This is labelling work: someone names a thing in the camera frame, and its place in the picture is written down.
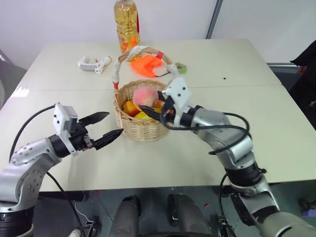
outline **basket handle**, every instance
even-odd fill
[[[119,69],[120,65],[124,60],[129,60],[130,58],[136,56],[139,53],[150,53],[150,54],[161,54],[160,51],[153,49],[148,46],[137,45],[133,47],[130,51],[123,53],[120,55],[115,62],[115,70],[112,76],[112,81],[114,85],[115,93],[118,92],[119,89]],[[177,66],[168,58],[165,54],[162,54],[162,60],[166,64],[167,70],[172,73],[174,78],[179,77],[179,71]]]

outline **green object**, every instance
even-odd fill
[[[187,72],[187,66],[182,64],[182,63],[175,63],[175,65],[177,66],[178,68],[178,71],[180,74],[184,74]]]

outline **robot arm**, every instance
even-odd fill
[[[0,172],[0,237],[32,236],[32,218],[40,186],[47,171],[62,158],[78,151],[100,149],[114,141],[122,129],[98,140],[88,136],[85,126],[101,121],[109,113],[97,112],[80,119],[70,106],[55,105],[54,126],[58,135],[32,142],[15,151],[10,164]]]
[[[222,129],[222,125],[231,125],[224,113],[201,106],[188,107],[190,94],[184,79],[177,78],[160,94],[161,99],[165,98],[161,115],[148,107],[141,108],[171,129],[179,130],[179,126],[190,128],[202,141],[219,151],[216,156],[235,191],[232,201],[243,223],[255,225],[264,237],[316,236],[316,228],[295,215],[280,212],[269,184],[255,161],[248,132],[245,129]],[[171,107],[175,109],[173,114],[168,113]],[[168,126],[166,122],[173,123],[176,128]],[[200,129],[203,126],[217,128]],[[240,142],[230,146],[238,139]]]

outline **cooking oil bottle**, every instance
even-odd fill
[[[114,6],[114,16],[118,29],[118,40],[121,52],[130,51],[134,46],[140,44],[138,13],[132,0],[119,0]]]

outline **white table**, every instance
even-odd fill
[[[144,42],[161,50],[174,62],[188,67],[185,77],[189,87],[280,85],[262,57],[247,40],[193,40]],[[55,43],[47,46],[30,67],[19,86],[31,91],[43,90],[112,90],[114,63],[102,73],[83,72],[77,67],[82,56],[91,60],[120,54],[119,44],[113,43]],[[159,78],[166,83],[171,75]],[[137,79],[128,63],[120,70],[120,85]]]
[[[248,119],[256,160],[268,170],[269,182],[316,177],[316,132],[282,85],[192,88],[192,93],[192,105],[238,113]],[[27,97],[10,98],[0,111],[0,169],[7,165],[12,141],[24,121],[57,101],[72,105],[79,118],[96,111],[111,113],[102,122],[87,127],[92,138],[116,129],[112,96],[111,90],[64,90],[31,91]],[[49,111],[34,119],[17,147],[54,134],[52,115],[53,111]],[[210,150],[191,132],[171,131],[149,143],[122,135],[99,151],[64,158],[51,173],[68,191],[219,185],[224,168],[216,156],[208,155]],[[57,190],[45,177],[41,191]]]

